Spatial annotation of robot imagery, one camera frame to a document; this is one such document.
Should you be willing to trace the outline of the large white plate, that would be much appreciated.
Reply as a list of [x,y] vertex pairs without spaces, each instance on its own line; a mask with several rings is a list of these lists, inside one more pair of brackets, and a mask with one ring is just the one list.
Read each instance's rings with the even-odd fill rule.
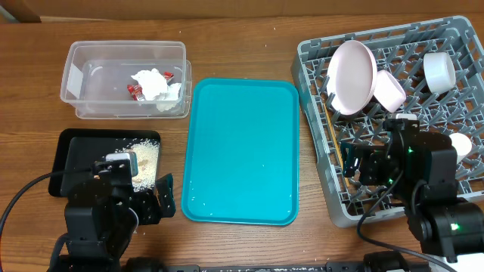
[[362,110],[374,95],[377,65],[371,50],[359,41],[344,42],[335,50],[327,69],[331,106],[344,116]]

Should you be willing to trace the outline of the wooden chopstick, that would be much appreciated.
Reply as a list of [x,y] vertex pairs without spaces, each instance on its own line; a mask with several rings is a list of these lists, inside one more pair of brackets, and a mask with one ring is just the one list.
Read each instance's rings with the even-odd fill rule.
[[[325,102],[323,102],[323,108],[324,108],[324,111],[325,111],[325,116],[326,116],[326,120],[327,120],[327,123],[328,123],[328,128],[330,130],[330,135],[331,135],[332,141],[334,143],[334,149],[335,149],[336,154],[337,154],[337,158],[338,158],[337,160],[338,160],[338,163],[340,164],[341,172],[343,173],[343,158],[342,158],[342,155],[341,155],[341,152],[340,152],[340,145],[337,143],[337,138],[336,138],[334,128],[332,126],[332,122],[330,120],[330,115],[329,115],[329,112],[328,112],[328,109],[327,109]],[[350,185],[348,178],[343,176],[343,180],[345,182],[346,187],[348,187]]]

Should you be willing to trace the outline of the pink bowl with rice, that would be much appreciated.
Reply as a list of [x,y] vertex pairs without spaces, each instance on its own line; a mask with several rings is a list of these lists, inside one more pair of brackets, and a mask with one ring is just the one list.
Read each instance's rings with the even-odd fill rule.
[[399,81],[386,70],[377,72],[374,96],[381,106],[391,113],[397,111],[406,100],[406,93]]

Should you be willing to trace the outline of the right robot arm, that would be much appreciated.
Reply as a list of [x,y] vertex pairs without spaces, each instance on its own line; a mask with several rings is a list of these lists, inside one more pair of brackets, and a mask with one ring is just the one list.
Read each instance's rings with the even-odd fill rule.
[[[420,130],[411,119],[386,119],[389,141],[380,146],[343,142],[343,176],[384,191],[356,225],[359,237],[394,255],[398,269],[409,271],[404,254],[422,258],[431,270],[465,271],[483,259],[483,211],[458,196],[458,153],[448,135]],[[407,217],[420,252],[371,239],[361,232],[366,218],[391,196]]]

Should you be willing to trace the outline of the red snack wrapper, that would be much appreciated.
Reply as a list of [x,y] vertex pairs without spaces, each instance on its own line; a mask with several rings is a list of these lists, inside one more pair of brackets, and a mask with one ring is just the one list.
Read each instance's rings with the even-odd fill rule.
[[161,73],[157,69],[141,70],[131,76],[137,84],[127,85],[129,94],[137,101],[150,101],[168,93],[169,83],[175,75],[170,72]]

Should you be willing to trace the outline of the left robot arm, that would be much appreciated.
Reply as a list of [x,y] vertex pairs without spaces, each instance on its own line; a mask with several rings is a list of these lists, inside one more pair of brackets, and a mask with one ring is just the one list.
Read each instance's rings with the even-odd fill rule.
[[174,216],[173,176],[155,181],[154,190],[135,192],[130,174],[99,175],[76,185],[64,210],[67,232],[57,239],[50,271],[164,271],[155,258],[120,262],[141,225]]

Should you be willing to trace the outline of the small white cup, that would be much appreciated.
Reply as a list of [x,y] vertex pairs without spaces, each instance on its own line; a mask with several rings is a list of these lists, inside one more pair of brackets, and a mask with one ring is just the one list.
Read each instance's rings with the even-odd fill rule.
[[457,152],[457,163],[461,162],[472,150],[472,142],[465,134],[450,134],[451,145]]

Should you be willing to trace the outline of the grey-green bowl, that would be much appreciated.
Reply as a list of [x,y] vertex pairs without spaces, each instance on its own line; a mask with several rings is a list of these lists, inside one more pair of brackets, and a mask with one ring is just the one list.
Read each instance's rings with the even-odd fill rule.
[[425,54],[423,71],[428,89],[433,94],[450,91],[456,84],[455,67],[447,52]]

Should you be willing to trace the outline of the rice pile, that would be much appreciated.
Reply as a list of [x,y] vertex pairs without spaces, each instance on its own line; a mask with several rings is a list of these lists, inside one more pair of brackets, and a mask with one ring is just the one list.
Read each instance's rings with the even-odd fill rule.
[[120,151],[134,152],[137,157],[138,174],[132,179],[134,191],[153,189],[157,179],[160,144],[144,139],[139,143],[131,142]]

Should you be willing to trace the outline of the white napkin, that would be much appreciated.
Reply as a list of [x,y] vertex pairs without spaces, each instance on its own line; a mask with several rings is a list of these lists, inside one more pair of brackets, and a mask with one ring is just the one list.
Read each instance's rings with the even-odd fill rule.
[[180,82],[175,82],[171,72],[161,73],[158,69],[140,70],[132,76],[137,84],[127,85],[127,90],[133,100],[156,101],[160,112],[174,110],[181,101]]

